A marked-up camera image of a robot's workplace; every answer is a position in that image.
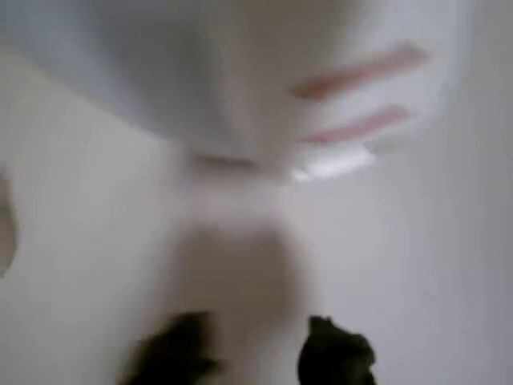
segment pink stripe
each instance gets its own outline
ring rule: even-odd
[[[342,68],[331,74],[308,79],[294,87],[291,92],[298,98],[320,102],[333,93],[348,91],[365,83],[414,69],[429,58],[427,52],[406,42],[356,67]]]
[[[377,110],[371,115],[360,118],[349,125],[307,136],[298,141],[310,144],[326,144],[343,140],[354,140],[390,126],[391,124],[400,123],[410,118],[412,115],[413,114],[404,107],[392,104]]]

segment white plastic container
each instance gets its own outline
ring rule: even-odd
[[[457,80],[470,0],[223,0],[209,13],[220,108],[251,157],[333,176],[426,127]]]
[[[0,30],[138,127],[310,180],[429,127],[473,1],[17,0]]]

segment white wall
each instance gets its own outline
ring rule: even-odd
[[[312,312],[369,336],[381,384],[511,383],[511,12],[481,9],[437,127],[376,168],[296,186],[183,164],[2,49],[21,228],[0,281],[0,382],[112,384],[134,339],[207,306],[234,384],[296,383]]]

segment white surface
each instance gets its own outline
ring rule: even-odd
[[[295,186],[185,172],[170,144],[2,50],[20,219],[2,384],[112,384],[133,339],[205,304],[229,383],[297,383],[312,312],[369,336],[380,384],[511,383],[511,12],[483,7],[471,73],[434,130],[376,168]]]

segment white object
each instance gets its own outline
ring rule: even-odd
[[[133,124],[312,180],[370,164],[432,121],[461,72],[472,4],[18,0],[0,22]],[[308,91],[326,79],[338,89]]]
[[[260,163],[301,180],[373,163],[373,148],[440,111],[461,73],[471,4],[218,2],[212,52],[229,127]]]

